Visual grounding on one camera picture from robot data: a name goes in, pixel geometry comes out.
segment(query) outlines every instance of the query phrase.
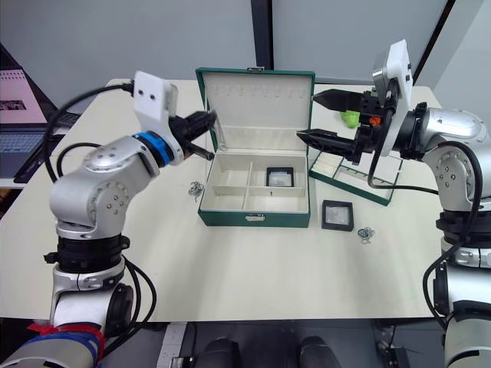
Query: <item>gray wall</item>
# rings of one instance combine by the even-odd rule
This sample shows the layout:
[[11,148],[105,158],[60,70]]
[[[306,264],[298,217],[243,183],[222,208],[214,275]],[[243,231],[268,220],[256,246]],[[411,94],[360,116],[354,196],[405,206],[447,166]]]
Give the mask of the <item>gray wall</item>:
[[491,127],[491,0],[484,0],[434,93],[443,107],[475,113]]
[[57,106],[136,70],[255,66],[249,0],[1,0],[0,40]]
[[435,88],[482,4],[483,0],[455,2],[417,80],[418,86]]
[[275,68],[371,83],[376,56],[406,38],[415,70],[446,3],[273,0]]

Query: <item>robotic arm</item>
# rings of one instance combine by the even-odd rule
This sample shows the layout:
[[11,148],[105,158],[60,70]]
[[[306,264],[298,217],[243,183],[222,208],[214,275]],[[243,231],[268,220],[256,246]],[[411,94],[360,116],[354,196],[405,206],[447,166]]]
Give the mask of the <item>robotic arm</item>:
[[[374,71],[375,88],[363,94],[327,90],[315,101],[337,111],[360,111],[354,140],[325,130],[304,130],[298,136],[309,146],[359,163],[374,152],[368,183],[379,156],[396,150],[404,159],[426,163],[437,181],[443,212],[442,256],[427,270],[423,290],[427,303],[446,331],[445,364],[451,368],[491,366],[491,139],[484,122],[466,111],[427,108],[409,111],[410,75],[406,42],[390,47]],[[433,300],[427,279],[436,270]]]
[[120,280],[121,252],[130,245],[121,233],[131,199],[164,166],[178,165],[193,153],[213,158],[192,140],[212,128],[215,113],[176,116],[176,87],[140,71],[133,94],[143,132],[99,146],[51,190],[58,233],[58,251],[44,257],[55,264],[51,327],[2,367],[95,366],[105,339],[125,334],[130,325],[133,290]]

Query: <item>box clasp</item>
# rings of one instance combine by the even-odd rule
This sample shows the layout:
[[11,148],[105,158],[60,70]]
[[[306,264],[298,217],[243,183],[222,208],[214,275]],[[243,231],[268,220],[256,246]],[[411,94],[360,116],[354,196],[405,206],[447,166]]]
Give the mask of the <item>box clasp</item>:
[[264,71],[264,67],[248,67],[247,71]]
[[266,220],[266,216],[264,216],[264,215],[245,215],[245,219],[249,222],[264,221],[264,220]]

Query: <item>green jewelry box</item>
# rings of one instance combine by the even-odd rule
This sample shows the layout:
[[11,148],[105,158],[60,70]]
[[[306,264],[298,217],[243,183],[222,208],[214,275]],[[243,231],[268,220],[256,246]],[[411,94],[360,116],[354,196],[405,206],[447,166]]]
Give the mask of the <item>green jewelry box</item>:
[[[257,68],[196,70],[215,148],[198,214],[208,226],[306,228],[308,147],[315,74]],[[266,186],[270,167],[293,168],[294,186]]]
[[[364,153],[358,166],[330,153],[319,153],[309,175],[338,188],[347,190],[381,205],[388,205],[394,194],[393,189],[373,189],[367,177],[373,154]],[[399,178],[402,159],[394,156],[381,157],[375,169],[374,182],[393,186]]]

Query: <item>black cable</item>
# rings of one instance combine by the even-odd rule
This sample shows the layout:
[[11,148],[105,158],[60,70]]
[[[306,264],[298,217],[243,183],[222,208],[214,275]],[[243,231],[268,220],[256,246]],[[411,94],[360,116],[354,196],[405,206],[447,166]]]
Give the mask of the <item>black cable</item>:
[[74,99],[68,101],[53,115],[51,115],[48,121],[48,125],[46,126],[46,131],[44,132],[44,136],[43,136],[42,153],[43,153],[44,164],[46,165],[46,170],[48,171],[48,175],[51,178],[52,182],[56,182],[58,178],[54,174],[53,166],[51,165],[51,161],[49,159],[49,155],[50,155],[49,139],[51,138],[51,134],[53,133],[54,126],[56,125],[56,122],[61,117],[61,115],[66,113],[70,107],[74,106],[75,104],[78,104],[79,102],[85,100],[86,98],[92,97],[102,92],[106,92],[108,90],[125,90],[133,94],[133,88],[134,88],[134,82],[132,81],[126,84],[117,84],[115,86],[106,86],[106,87],[96,88],[95,90],[89,90],[88,92],[81,94],[80,96],[75,97]]
[[194,357],[196,348],[196,338],[198,337],[198,325],[196,322],[189,322],[193,326],[193,343],[191,344],[191,356]]
[[147,312],[147,315],[145,316],[144,319],[140,322],[140,324],[136,325],[132,331],[129,331],[121,336],[119,336],[107,349],[104,350],[104,357],[107,357],[110,353],[115,351],[118,347],[126,343],[131,337],[134,336],[139,330],[141,330],[142,326],[150,319],[152,316],[153,311],[155,310],[155,306],[157,305],[157,290],[155,289],[155,286],[153,286],[152,281],[150,278],[143,272],[138,266],[136,266],[134,263],[131,263],[130,261],[126,260],[126,262],[133,267],[136,273],[138,273],[148,284],[148,287],[150,289],[150,292],[152,293],[152,304],[150,305],[150,309]]
[[133,279],[133,285],[135,287],[135,311],[133,313],[133,317],[131,318],[130,324],[128,324],[127,333],[130,332],[132,328],[137,324],[138,314],[140,313],[141,307],[141,287],[140,282],[138,281],[137,273],[133,268],[133,264],[131,264],[126,257],[124,257],[124,264],[126,265],[128,271],[130,272],[131,278]]
[[78,148],[78,147],[95,147],[95,148],[97,148],[99,146],[100,146],[100,144],[96,144],[96,143],[81,142],[81,143],[71,144],[70,146],[65,147],[61,151],[58,158],[56,159],[56,173],[58,174],[58,178],[61,178],[64,175],[63,174],[63,167],[62,167],[63,158],[67,155],[67,153],[72,151],[72,149]]
[[392,343],[394,342],[394,336],[396,336],[396,329],[397,329],[397,325],[395,324],[392,327],[392,336],[390,337],[389,349],[392,347]]
[[417,190],[419,192],[425,192],[430,194],[438,195],[438,191],[429,188],[423,188],[420,186],[381,186],[374,183],[375,169],[377,168],[378,160],[380,159],[382,153],[382,147],[384,146],[385,138],[387,137],[387,132],[389,131],[390,122],[392,121],[392,116],[394,112],[388,110],[384,119],[383,130],[381,131],[380,137],[378,139],[377,148],[375,148],[374,158],[371,161],[370,170],[368,171],[368,185],[375,189],[407,189],[407,190]]
[[460,240],[457,241],[454,245],[452,245],[452,247],[449,250],[445,251],[435,262],[433,262],[423,274],[424,300],[427,302],[431,314],[435,316],[437,322],[445,330],[447,328],[447,323],[438,314],[437,310],[435,309],[435,307],[431,302],[430,293],[428,292],[428,279],[430,278],[430,274],[433,270],[435,270],[442,262],[450,258],[453,255],[453,253],[455,253],[460,247],[464,246],[467,243],[468,241],[467,236],[469,235],[470,230],[473,227],[474,222],[476,221],[477,216],[479,214],[479,206],[481,203],[481,196],[483,194],[483,173],[481,171],[479,160],[477,159],[474,152],[467,145],[461,142],[453,142],[453,141],[443,142],[438,145],[438,147],[444,147],[444,146],[456,147],[462,150],[466,154],[467,159],[470,161],[470,165],[472,166],[474,171],[474,182],[475,182],[473,205],[471,207],[470,214],[467,217],[466,225],[460,234]]

